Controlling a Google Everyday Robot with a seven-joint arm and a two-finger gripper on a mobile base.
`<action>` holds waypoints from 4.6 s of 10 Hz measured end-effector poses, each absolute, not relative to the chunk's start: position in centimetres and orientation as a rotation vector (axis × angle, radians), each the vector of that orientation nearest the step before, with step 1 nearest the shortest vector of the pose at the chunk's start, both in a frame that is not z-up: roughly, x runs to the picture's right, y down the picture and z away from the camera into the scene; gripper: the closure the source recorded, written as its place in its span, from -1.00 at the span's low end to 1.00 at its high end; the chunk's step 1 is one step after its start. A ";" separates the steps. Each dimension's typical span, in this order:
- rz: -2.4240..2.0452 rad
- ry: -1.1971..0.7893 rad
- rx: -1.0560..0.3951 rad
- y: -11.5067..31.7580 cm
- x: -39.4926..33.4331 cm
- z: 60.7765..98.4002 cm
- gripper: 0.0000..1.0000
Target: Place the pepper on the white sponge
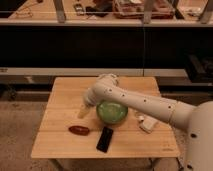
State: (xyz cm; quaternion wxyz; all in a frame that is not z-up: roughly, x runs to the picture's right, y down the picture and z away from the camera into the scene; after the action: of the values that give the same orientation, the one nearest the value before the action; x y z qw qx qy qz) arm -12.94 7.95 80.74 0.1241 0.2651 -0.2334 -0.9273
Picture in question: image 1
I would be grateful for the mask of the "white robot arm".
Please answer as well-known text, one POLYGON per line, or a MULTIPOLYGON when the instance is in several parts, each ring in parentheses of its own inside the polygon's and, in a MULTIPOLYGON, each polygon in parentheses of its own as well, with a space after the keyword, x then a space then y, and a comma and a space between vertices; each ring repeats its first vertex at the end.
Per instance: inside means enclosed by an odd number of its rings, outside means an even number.
POLYGON ((197 106, 181 101, 130 91, 118 86, 114 74, 102 74, 83 94, 93 107, 111 101, 136 109, 187 133, 184 171, 213 171, 213 101, 197 106))

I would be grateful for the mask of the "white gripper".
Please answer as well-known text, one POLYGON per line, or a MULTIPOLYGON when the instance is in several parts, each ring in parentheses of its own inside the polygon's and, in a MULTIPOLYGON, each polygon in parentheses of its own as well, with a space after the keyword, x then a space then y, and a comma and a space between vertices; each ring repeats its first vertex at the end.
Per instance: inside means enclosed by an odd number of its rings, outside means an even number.
POLYGON ((80 107, 80 110, 78 113, 78 117, 80 119, 84 118, 90 112, 90 108, 88 106, 96 105, 95 95, 91 89, 87 89, 86 92, 83 94, 83 102, 86 106, 82 105, 80 107))

